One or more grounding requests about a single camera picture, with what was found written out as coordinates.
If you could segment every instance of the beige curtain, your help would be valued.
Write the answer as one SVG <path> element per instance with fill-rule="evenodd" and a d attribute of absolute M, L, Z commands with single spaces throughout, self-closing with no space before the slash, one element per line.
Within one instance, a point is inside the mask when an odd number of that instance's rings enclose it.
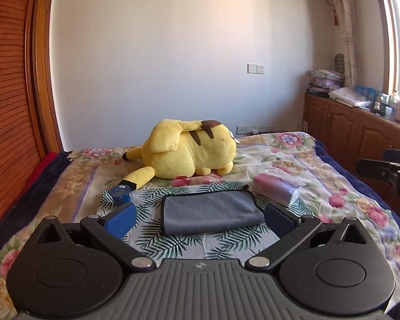
<path fill-rule="evenodd" d="M 345 57 L 345 85 L 359 84 L 360 69 L 354 40 L 355 14 L 353 0 L 334 0 L 336 14 L 342 27 Z"/>

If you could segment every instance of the white tag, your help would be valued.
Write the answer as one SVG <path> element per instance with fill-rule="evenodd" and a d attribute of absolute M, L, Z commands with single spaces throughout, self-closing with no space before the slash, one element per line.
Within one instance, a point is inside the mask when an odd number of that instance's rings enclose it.
<path fill-rule="evenodd" d="M 234 137 L 234 135 L 233 135 L 233 133 L 231 131 L 229 132 L 229 135 L 231 136 L 231 138 L 233 140 L 235 140 L 236 143 L 240 143 L 240 141 L 237 138 Z"/>

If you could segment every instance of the black ear tip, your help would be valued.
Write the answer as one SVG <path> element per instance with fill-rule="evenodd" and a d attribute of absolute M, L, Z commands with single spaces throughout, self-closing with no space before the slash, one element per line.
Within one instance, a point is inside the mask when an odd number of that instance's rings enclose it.
<path fill-rule="evenodd" d="M 122 180 L 120 183 L 118 183 L 119 185 L 128 185 L 130 186 L 130 190 L 134 191 L 137 189 L 137 185 L 134 182 L 131 182 L 129 180 Z"/>

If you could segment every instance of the logo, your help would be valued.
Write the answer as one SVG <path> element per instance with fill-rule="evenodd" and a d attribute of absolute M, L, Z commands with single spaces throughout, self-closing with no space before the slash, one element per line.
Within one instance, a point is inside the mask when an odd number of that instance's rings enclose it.
<path fill-rule="evenodd" d="M 200 270 L 207 267 L 207 265 L 203 261 L 200 261 L 199 263 L 195 264 L 194 266 L 196 266 Z"/>

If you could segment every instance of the wall switch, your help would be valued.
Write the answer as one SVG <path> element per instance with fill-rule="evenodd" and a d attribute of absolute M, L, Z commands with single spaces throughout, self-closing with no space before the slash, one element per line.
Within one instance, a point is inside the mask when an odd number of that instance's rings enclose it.
<path fill-rule="evenodd" d="M 247 72 L 248 73 L 258 73 L 258 65 L 248 64 Z"/>
<path fill-rule="evenodd" d="M 237 135 L 247 135 L 246 126 L 237 126 Z"/>

